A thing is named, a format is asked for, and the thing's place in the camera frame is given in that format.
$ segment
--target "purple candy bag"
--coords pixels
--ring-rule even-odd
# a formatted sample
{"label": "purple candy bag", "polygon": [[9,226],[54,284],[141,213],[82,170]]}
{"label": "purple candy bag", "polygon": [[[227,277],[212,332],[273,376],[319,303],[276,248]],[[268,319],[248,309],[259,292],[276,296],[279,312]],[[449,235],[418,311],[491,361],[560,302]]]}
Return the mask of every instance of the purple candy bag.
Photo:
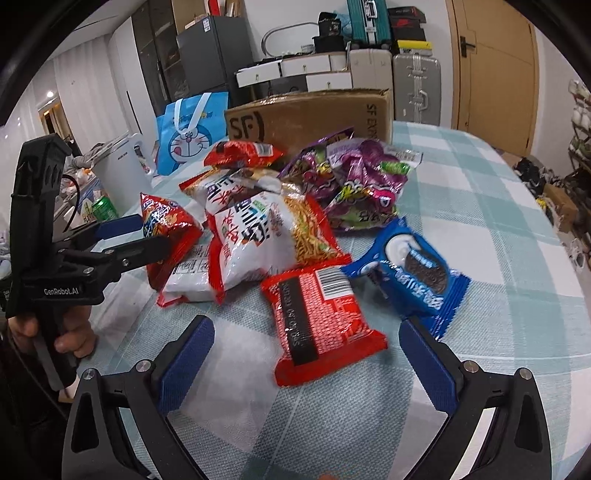
{"label": "purple candy bag", "polygon": [[302,193],[312,195],[321,205],[328,205],[335,197],[340,184],[327,161],[327,147],[352,137],[353,128],[346,128],[321,138],[295,156],[281,171],[279,178],[285,183],[300,186]]}
{"label": "purple candy bag", "polygon": [[422,154],[397,150],[377,140],[352,138],[329,145],[326,160],[340,189],[324,209],[332,227],[343,230],[384,226],[397,216],[396,201],[408,173]]}

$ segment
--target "blue cookie package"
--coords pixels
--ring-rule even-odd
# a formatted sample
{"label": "blue cookie package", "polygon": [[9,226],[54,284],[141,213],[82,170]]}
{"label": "blue cookie package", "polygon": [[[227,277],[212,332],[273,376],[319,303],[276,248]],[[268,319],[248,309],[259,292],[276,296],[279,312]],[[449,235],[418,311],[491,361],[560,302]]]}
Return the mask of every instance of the blue cookie package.
{"label": "blue cookie package", "polygon": [[435,340],[445,334],[470,284],[405,218],[387,224],[367,253],[341,270],[349,278],[368,275],[403,318],[419,317]]}

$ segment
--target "red chip bag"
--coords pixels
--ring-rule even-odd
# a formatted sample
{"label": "red chip bag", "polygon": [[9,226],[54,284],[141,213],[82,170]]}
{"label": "red chip bag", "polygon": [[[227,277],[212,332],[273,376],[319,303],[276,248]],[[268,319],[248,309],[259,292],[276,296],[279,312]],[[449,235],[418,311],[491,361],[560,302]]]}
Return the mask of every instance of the red chip bag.
{"label": "red chip bag", "polygon": [[385,335],[363,318],[340,270],[347,263],[327,260],[261,283],[284,350],[275,366],[280,387],[316,380],[388,347]]}
{"label": "red chip bag", "polygon": [[161,290],[173,268],[199,240],[203,230],[177,202],[141,193],[140,203],[144,237],[165,235],[173,243],[171,254],[166,260],[146,265],[150,286],[154,290]]}
{"label": "red chip bag", "polygon": [[227,140],[218,142],[203,164],[223,168],[268,167],[283,155],[266,143]]}

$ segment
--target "table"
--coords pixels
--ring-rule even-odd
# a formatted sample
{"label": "table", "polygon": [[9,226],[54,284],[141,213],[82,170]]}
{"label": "table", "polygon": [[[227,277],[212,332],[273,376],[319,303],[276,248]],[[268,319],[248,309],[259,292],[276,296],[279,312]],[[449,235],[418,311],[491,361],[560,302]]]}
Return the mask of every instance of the table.
{"label": "table", "polygon": [[[583,295],[550,223],[517,176],[485,142],[459,131],[395,122],[394,143],[424,152],[399,203],[409,224],[452,268],[472,278],[444,341],[460,360],[492,372],[535,375],[550,431],[553,478],[564,478],[591,442],[591,323]],[[180,168],[156,194],[186,205]],[[115,239],[117,243],[140,233]],[[359,258],[370,233],[339,235]],[[106,248],[114,242],[104,242]],[[365,279],[355,292],[370,326],[389,348],[297,388],[278,388],[281,355],[267,302],[256,284],[232,290],[224,305],[154,305],[143,270],[106,290],[91,321],[100,336],[83,361],[103,374],[153,359],[196,314],[212,318],[216,340],[179,411],[178,435],[212,479],[403,478],[441,426],[398,344],[400,320]],[[491,411],[483,417],[490,420]],[[138,457],[153,468],[128,413]],[[474,460],[488,424],[475,434]],[[461,463],[455,478],[465,475]]]}

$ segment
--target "white kettle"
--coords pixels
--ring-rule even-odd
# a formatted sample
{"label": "white kettle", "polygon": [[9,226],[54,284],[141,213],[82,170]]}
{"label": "white kettle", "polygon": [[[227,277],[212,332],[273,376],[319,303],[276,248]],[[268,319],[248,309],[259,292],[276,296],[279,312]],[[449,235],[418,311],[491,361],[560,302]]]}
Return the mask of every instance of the white kettle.
{"label": "white kettle", "polygon": [[105,144],[92,158],[92,171],[120,216],[137,207],[140,193],[152,193],[157,170],[151,153],[142,134],[128,137],[126,133]]}

